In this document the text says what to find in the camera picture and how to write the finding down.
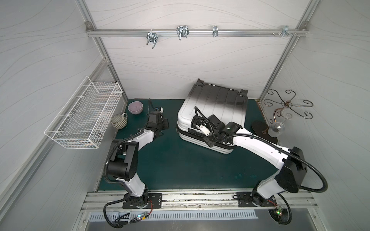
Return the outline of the striped ceramic mug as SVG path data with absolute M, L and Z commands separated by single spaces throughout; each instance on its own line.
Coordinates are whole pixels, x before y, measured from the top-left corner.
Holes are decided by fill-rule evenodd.
M 110 123 L 117 130 L 121 130 L 121 129 L 125 128 L 128 124 L 128 115 L 127 115 L 127 113 L 123 113 L 121 115 L 115 115 L 111 119 Z

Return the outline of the metal hook clamp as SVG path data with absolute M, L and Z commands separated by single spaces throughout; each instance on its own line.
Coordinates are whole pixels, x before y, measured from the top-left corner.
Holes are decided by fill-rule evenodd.
M 279 36 L 279 37 L 295 37 L 298 34 L 296 32 L 291 32 L 288 26 L 285 26 L 281 32 L 279 33 L 272 33 L 273 36 Z
M 158 42 L 158 35 L 152 30 L 150 30 L 146 36 L 146 45 L 152 43 L 152 49 L 154 49 L 157 42 Z
M 182 40 L 182 38 L 188 38 L 189 35 L 189 27 L 188 26 L 179 26 L 176 28 L 176 33 L 179 38 L 179 40 Z

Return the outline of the clear wine glass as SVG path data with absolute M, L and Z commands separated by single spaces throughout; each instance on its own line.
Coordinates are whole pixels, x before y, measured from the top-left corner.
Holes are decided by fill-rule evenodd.
M 278 136 L 280 136 L 281 134 L 284 133 L 285 129 L 286 129 L 286 122 L 290 119 L 292 119 L 293 116 L 292 114 L 288 113 L 286 114 L 285 116 L 282 117 L 282 119 L 280 120 L 275 120 L 269 127 L 267 133 L 269 136 L 273 137 L 273 138 L 277 138 Z

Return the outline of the metal hook clamp middle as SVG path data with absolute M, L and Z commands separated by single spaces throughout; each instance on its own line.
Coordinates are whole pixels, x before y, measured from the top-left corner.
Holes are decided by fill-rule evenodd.
M 176 28 L 176 33 L 179 38 L 179 40 L 182 40 L 182 38 L 188 38 L 189 35 L 189 27 L 188 26 L 179 26 Z

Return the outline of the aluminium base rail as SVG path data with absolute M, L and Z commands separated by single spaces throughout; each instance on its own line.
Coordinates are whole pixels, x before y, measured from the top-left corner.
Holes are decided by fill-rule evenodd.
M 225 209 L 249 209 L 238 206 L 238 202 L 232 198 L 236 192 L 251 192 L 251 189 L 201 189 L 201 190 L 153 190 L 150 193 L 162 194 L 161 208 L 155 210 L 225 210 Z M 98 191 L 87 193 L 81 207 L 81 212 L 102 212 L 103 206 L 111 201 L 122 199 L 125 191 Z M 301 190 L 298 193 L 281 193 L 289 204 L 294 208 L 318 208 L 313 195 Z M 277 194 L 273 196 L 277 205 L 286 208 L 283 199 Z M 251 207 L 251 209 L 270 209 L 275 207 Z

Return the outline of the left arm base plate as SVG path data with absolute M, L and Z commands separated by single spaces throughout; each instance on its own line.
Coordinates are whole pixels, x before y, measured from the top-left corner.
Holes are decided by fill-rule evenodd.
M 127 200 L 123 201 L 123 209 L 151 209 L 161 208 L 162 194 L 161 193 L 148 193 L 141 197 L 130 196 Z

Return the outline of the white and black hardshell suitcase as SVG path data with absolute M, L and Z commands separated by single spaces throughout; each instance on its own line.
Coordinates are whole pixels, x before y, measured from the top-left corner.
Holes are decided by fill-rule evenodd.
M 195 116 L 194 107 L 197 106 L 206 117 L 215 115 L 225 124 L 234 122 L 243 127 L 247 105 L 247 90 L 238 91 L 197 80 L 178 112 L 177 131 L 179 136 L 184 141 L 222 154 L 230 154 L 235 145 L 209 147 L 203 140 L 204 133 L 191 126 Z

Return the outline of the purple ceramic bowl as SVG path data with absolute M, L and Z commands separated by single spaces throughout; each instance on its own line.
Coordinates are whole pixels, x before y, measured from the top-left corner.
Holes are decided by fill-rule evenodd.
M 134 101 L 128 105 L 128 110 L 133 115 L 142 113 L 144 105 L 141 101 Z

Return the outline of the metal hook clamp left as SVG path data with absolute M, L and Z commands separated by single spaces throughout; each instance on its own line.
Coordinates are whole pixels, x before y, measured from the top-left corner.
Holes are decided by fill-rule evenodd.
M 152 43 L 152 49 L 154 49 L 157 42 L 158 42 L 158 35 L 152 30 L 150 30 L 146 36 L 146 45 Z

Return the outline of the green table mat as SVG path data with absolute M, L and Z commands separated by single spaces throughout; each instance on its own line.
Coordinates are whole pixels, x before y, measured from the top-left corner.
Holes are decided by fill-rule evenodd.
M 183 99 L 153 99 L 169 129 L 138 153 L 137 174 L 150 190 L 252 188 L 276 172 L 267 161 L 236 147 L 230 154 L 184 141 L 176 131 Z

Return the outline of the metal scroll glass stand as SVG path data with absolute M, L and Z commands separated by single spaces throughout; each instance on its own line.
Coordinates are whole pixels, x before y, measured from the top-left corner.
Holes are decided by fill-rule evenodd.
M 278 138 L 273 138 L 271 136 L 268 135 L 267 131 L 270 127 L 270 125 L 275 121 L 275 120 L 280 120 L 282 119 L 282 117 L 288 113 L 290 114 L 296 114 L 297 116 L 303 118 L 303 119 L 307 119 L 307 120 L 311 120 L 313 118 L 313 115 L 308 112 L 308 111 L 305 111 L 303 114 L 297 112 L 295 110 L 295 108 L 312 108 L 314 106 L 314 104 L 307 100 L 307 99 L 304 99 L 302 100 L 302 103 L 301 104 L 295 104 L 293 103 L 293 99 L 296 97 L 296 92 L 293 91 L 293 90 L 286 90 L 285 93 L 290 95 L 291 97 L 287 100 L 283 99 L 280 94 L 278 93 L 278 91 L 274 90 L 274 89 L 269 89 L 267 91 L 268 95 L 277 95 L 278 98 L 279 98 L 279 101 L 276 101 L 276 100 L 272 100 L 272 99 L 264 99 L 263 100 L 263 104 L 267 107 L 273 107 L 274 105 L 277 105 L 278 107 L 276 109 L 274 109 L 273 111 L 273 117 L 272 119 L 269 120 L 268 123 L 266 122 L 262 122 L 262 121 L 254 121 L 252 124 L 251 124 L 251 128 L 253 130 L 253 132 L 273 143 L 273 144 L 277 144 L 278 143 Z

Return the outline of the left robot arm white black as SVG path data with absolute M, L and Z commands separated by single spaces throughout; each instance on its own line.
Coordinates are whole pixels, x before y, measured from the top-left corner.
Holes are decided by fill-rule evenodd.
M 137 174 L 139 150 L 169 129 L 168 119 L 149 120 L 144 128 L 130 137 L 117 142 L 107 155 L 103 168 L 104 180 L 109 184 L 118 183 L 128 192 L 132 203 L 143 208 L 149 200 L 147 186 Z

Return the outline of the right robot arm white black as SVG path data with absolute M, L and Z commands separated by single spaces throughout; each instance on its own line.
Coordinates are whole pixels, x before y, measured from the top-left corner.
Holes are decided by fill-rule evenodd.
M 216 143 L 233 144 L 247 149 L 271 163 L 276 173 L 260 181 L 250 194 L 250 201 L 260 207 L 265 201 L 281 192 L 297 193 L 300 189 L 322 193 L 327 191 L 328 182 L 323 174 L 313 165 L 305 161 L 301 149 L 273 144 L 235 122 L 225 124 L 216 116 L 198 118 L 196 126 L 204 133 L 204 141 L 210 147 Z M 322 187 L 319 189 L 302 186 L 307 170 L 311 169 L 320 178 Z

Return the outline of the aluminium cross rail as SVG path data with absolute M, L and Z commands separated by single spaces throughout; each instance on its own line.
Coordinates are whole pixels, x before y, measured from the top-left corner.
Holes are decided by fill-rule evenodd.
M 273 37 L 272 33 L 279 33 L 284 27 L 278 29 L 225 29 L 218 27 L 217 37 Z M 306 36 L 309 30 L 306 27 L 289 28 L 291 32 L 296 32 L 297 37 Z M 152 30 L 158 38 L 178 38 L 176 29 L 87 29 L 89 37 L 97 38 L 145 38 L 147 33 Z M 189 28 L 189 37 L 210 37 L 213 38 L 213 27 L 206 29 Z

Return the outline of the metal hook clamp right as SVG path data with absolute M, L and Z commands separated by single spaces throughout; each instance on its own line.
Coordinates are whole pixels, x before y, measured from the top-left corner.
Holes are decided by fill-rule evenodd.
M 279 33 L 272 33 L 273 36 L 279 36 L 279 37 L 295 37 L 298 34 L 296 32 L 291 32 L 288 26 L 285 26 L 281 32 Z

